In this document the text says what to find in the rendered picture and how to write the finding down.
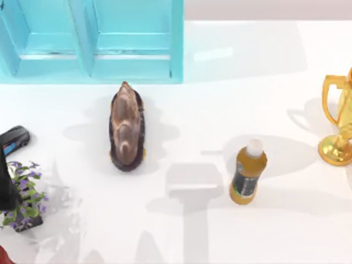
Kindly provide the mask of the yellow bottle with white cap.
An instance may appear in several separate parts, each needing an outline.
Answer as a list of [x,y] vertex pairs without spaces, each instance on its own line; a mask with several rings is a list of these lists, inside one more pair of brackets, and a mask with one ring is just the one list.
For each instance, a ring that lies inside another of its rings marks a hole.
[[248,205],[256,195],[259,178],[267,166],[267,156],[260,139],[251,139],[236,156],[236,169],[229,186],[229,196],[238,205]]

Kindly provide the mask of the light blue rack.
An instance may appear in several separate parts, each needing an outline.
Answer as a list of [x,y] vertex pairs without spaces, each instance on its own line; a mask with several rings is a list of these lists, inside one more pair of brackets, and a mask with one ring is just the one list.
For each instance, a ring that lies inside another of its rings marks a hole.
[[0,84],[180,83],[184,0],[0,0]]

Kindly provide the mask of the purple flower plant pot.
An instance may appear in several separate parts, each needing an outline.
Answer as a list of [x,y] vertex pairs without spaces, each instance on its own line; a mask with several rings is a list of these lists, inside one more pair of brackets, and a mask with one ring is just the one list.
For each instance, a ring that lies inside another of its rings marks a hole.
[[40,180],[40,165],[35,162],[22,164],[17,161],[7,163],[10,178],[19,194],[19,204],[15,209],[0,210],[4,215],[2,226],[9,226],[16,232],[23,232],[43,223],[42,214],[46,212],[48,197],[45,192],[35,189],[35,180]]

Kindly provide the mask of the gold trophy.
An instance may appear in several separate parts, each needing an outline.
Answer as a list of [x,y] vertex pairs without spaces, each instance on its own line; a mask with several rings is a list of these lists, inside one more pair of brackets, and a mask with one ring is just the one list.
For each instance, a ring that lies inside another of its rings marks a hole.
[[[336,118],[328,109],[331,85],[341,90]],[[330,165],[346,166],[352,162],[352,68],[346,76],[325,76],[322,85],[322,109],[330,123],[337,127],[338,134],[323,138],[318,144],[318,153]]]

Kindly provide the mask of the red object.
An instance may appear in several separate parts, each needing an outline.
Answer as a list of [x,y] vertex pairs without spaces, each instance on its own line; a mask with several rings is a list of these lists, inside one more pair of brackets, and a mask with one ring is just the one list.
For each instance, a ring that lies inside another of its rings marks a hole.
[[5,249],[0,246],[0,264],[13,264]]

